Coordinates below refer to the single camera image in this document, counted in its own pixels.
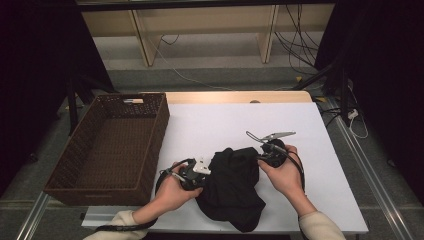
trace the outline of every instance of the black fabric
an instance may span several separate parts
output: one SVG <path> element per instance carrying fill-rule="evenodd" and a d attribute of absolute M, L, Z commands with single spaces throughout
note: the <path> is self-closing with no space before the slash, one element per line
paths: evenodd
<path fill-rule="evenodd" d="M 240 232 L 251 232 L 259 223 L 265 202 L 258 196 L 258 152 L 254 148 L 216 152 L 205 187 L 196 198 L 202 212 L 215 221 L 228 221 Z"/>

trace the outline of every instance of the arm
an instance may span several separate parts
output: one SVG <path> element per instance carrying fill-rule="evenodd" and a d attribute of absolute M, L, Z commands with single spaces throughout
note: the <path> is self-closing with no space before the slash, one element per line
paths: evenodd
<path fill-rule="evenodd" d="M 183 165 L 173 169 L 178 172 Z M 110 222 L 111 225 L 138 225 L 148 223 L 166 212 L 173 211 L 181 207 L 188 200 L 199 196 L 202 188 L 193 191 L 186 191 L 181 187 L 178 179 L 167 176 L 159 187 L 155 198 L 145 206 L 136 211 L 119 212 Z M 141 239 L 147 234 L 147 229 L 134 232 L 96 232 L 84 240 L 108 240 L 108 239 Z"/>
<path fill-rule="evenodd" d="M 294 146 L 286 145 L 286 149 L 288 152 L 297 153 L 297 148 Z M 302 166 L 296 154 L 289 154 Z M 274 188 L 282 193 L 296 210 L 300 228 L 308 239 L 345 239 L 337 225 L 325 214 L 319 212 L 307 198 L 302 189 L 300 173 L 291 161 L 286 160 L 278 168 L 273 168 L 262 160 L 258 160 L 258 164 L 268 175 Z"/>

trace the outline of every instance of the white table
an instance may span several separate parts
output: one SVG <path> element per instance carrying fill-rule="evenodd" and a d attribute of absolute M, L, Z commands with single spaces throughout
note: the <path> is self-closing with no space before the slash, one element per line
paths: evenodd
<path fill-rule="evenodd" d="M 210 162 L 215 152 L 227 147 L 234 150 L 255 147 L 261 153 L 260 143 L 249 138 L 246 131 L 259 137 L 274 132 L 296 131 L 295 135 L 282 140 L 298 148 L 305 169 L 308 197 L 336 222 L 343 233 L 368 232 L 315 103 L 169 104 L 169 109 L 171 116 L 158 171 L 170 167 L 175 161 L 191 157 L 202 157 Z M 253 233 L 299 232 L 296 212 L 261 170 L 255 188 L 266 202 L 266 207 Z M 106 224 L 117 211 L 136 208 L 91 206 L 82 225 L 94 228 Z M 228 222 L 210 220 L 195 200 L 161 216 L 150 231 L 239 233 Z"/>

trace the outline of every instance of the person's left hand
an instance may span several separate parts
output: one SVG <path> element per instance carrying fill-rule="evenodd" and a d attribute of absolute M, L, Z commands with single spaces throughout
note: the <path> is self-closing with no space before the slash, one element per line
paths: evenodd
<path fill-rule="evenodd" d="M 172 171 L 178 173 L 180 168 L 183 167 L 186 166 L 179 165 Z M 193 191 L 186 191 L 182 188 L 179 179 L 169 175 L 163 180 L 153 201 L 158 202 L 164 208 L 164 211 L 173 211 L 181 207 L 188 200 L 199 196 L 202 190 L 203 188 L 197 188 Z"/>

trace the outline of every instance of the hand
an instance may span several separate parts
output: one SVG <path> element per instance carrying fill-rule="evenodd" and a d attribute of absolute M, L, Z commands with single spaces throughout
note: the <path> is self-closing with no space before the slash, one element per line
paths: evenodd
<path fill-rule="evenodd" d="M 172 171 L 177 173 L 182 167 L 185 165 L 177 166 Z M 166 212 L 178 209 L 188 200 L 199 196 L 202 191 L 203 188 L 186 191 L 181 187 L 179 179 L 169 175 L 161 183 L 155 198 L 133 212 L 133 219 L 137 224 L 152 221 Z"/>
<path fill-rule="evenodd" d="M 286 150 L 287 152 L 294 152 L 297 154 L 297 148 L 295 146 L 286 145 Z M 301 166 L 300 160 L 296 154 L 289 153 L 289 156 Z M 286 159 L 278 168 L 273 168 L 262 160 L 258 160 L 258 164 L 268 175 L 274 188 L 284 194 L 284 196 L 287 197 L 291 192 L 303 191 L 300 173 L 289 159 Z"/>

